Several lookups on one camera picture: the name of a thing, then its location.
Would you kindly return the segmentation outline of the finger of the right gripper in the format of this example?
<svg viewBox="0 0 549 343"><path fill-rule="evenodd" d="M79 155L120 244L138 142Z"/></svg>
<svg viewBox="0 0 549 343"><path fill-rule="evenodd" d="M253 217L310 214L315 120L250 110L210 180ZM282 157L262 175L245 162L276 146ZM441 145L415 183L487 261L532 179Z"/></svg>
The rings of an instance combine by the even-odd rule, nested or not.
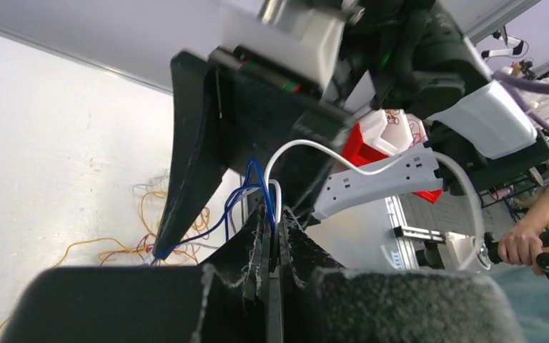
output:
<svg viewBox="0 0 549 343"><path fill-rule="evenodd" d="M168 195L154 255L181 242L228 169L225 125L234 108L233 71L222 62L181 51L170 61L174 133Z"/></svg>

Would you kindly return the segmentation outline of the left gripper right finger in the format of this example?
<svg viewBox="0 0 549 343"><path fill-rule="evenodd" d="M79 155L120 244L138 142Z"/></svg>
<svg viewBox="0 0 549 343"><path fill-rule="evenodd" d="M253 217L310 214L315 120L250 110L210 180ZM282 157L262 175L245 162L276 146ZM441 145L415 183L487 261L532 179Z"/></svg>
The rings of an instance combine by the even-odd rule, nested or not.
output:
<svg viewBox="0 0 549 343"><path fill-rule="evenodd" d="M304 232L289 207L282 208L278 237L283 289L305 288L316 268L345 268Z"/></svg>

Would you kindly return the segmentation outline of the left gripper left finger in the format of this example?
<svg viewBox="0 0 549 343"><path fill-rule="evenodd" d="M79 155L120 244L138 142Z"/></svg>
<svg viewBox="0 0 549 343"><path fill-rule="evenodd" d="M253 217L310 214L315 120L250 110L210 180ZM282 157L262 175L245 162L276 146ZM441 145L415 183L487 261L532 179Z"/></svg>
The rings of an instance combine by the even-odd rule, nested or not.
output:
<svg viewBox="0 0 549 343"><path fill-rule="evenodd" d="M269 239L266 206L259 204L249 213L242 228L201 264L214 267L226 287L253 302L265 278Z"/></svg>

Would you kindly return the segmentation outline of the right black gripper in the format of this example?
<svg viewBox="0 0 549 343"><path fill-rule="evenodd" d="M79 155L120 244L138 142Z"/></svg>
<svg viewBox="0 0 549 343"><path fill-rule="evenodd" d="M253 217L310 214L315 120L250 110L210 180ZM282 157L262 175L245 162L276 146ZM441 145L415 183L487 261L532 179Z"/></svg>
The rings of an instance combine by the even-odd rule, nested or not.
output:
<svg viewBox="0 0 549 343"><path fill-rule="evenodd" d="M363 75L371 105L429 117L464 96L464 42L437 1L265 1L219 8L219 126L227 138L334 139Z"/></svg>

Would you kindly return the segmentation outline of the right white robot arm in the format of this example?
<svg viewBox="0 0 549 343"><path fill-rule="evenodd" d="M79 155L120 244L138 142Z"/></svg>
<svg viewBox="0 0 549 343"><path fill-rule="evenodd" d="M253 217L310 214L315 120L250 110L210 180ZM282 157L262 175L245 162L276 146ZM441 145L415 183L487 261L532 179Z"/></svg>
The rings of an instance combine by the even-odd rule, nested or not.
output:
<svg viewBox="0 0 549 343"><path fill-rule="evenodd" d="M258 184L276 179L282 202L312 211L332 157L358 118L344 105L368 74L370 109L401 109L435 122L432 143L484 190L549 157L510 77L497 80L439 1L275 1L249 14L222 7L222 43L202 59L170 63L174 143L169 194L154 245L167 258L219 187L269 159Z"/></svg>

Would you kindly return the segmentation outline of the person's hand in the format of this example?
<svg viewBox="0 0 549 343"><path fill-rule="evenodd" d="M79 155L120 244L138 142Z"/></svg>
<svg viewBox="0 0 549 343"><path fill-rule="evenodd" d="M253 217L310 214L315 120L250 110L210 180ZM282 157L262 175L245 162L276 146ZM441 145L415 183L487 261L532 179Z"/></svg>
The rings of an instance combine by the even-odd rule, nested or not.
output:
<svg viewBox="0 0 549 343"><path fill-rule="evenodd" d="M529 266L535 275L544 275L536 262L537 256L543 253L540 234L544 228L544 224L531 224L524 218L498 242L499 257L508 264Z"/></svg>

